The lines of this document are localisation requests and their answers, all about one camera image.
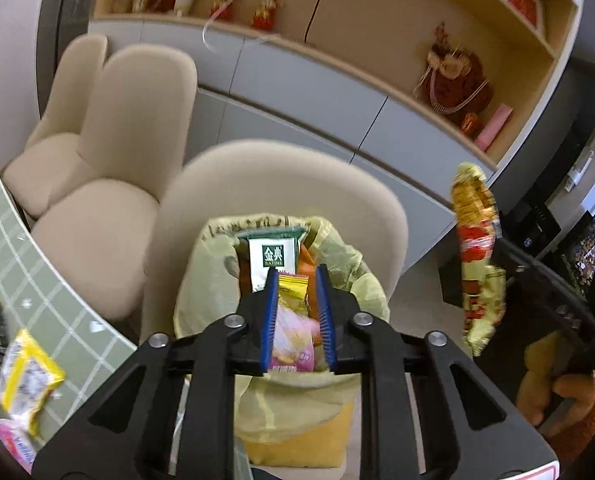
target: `chair backrest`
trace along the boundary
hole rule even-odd
[[[211,218],[261,212],[329,219],[391,296],[404,267],[406,214],[370,174],[324,153],[268,140],[222,144],[193,159],[161,203],[148,254],[142,339],[172,334],[195,240]]]
[[[160,200],[182,170],[197,88],[195,63],[180,50],[143,44],[111,56],[84,117],[79,165],[50,202],[96,178]]]
[[[46,110],[25,149],[54,134],[80,133],[107,48],[108,40],[102,34],[85,34],[69,43],[53,78]]]

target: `white heart pattern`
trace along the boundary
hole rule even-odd
[[[89,323],[89,330],[92,334],[97,334],[98,332],[104,332],[105,328],[102,323],[98,321],[92,321]]]

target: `table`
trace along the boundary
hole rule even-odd
[[[0,301],[9,338],[27,328],[66,374],[38,415],[34,444],[40,448],[136,346],[82,301],[50,264],[1,179]]]

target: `cabinet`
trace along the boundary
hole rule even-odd
[[[109,54],[139,44],[142,40],[142,20],[99,20],[89,22],[89,34],[104,34],[109,38]]]
[[[478,164],[487,178],[492,170],[435,124],[389,98],[360,149],[450,200],[460,162]]]
[[[453,213],[428,195],[356,155],[353,166],[372,174],[388,186],[398,197],[409,224],[409,248],[406,251],[404,272],[427,253],[444,229],[453,221]]]
[[[295,118],[357,148],[386,96],[325,65],[244,41],[231,94]]]
[[[345,162],[350,162],[353,158],[353,152],[322,139],[304,128],[256,108],[229,100],[222,119],[220,142],[237,139],[280,140],[328,153]]]
[[[215,52],[204,45],[201,28],[146,22],[142,31],[142,43],[164,44],[189,54],[198,70],[198,83],[228,92],[244,38],[207,30],[206,39]]]
[[[193,105],[189,136],[186,139],[184,163],[218,143],[226,97],[198,89]]]

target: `silver bolt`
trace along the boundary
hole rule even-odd
[[[353,316],[353,322],[359,326],[369,326],[373,323],[373,316],[368,312],[358,312]]]
[[[162,348],[166,346],[169,342],[169,336],[163,334],[162,332],[158,332],[157,334],[153,334],[150,338],[148,338],[148,343],[153,348]]]
[[[449,341],[447,335],[444,332],[440,332],[439,330],[431,332],[427,337],[429,338],[429,343],[431,343],[433,346],[444,346],[446,345],[447,341]]]
[[[244,326],[244,318],[239,314],[231,314],[225,317],[224,324],[229,328],[240,328]]]

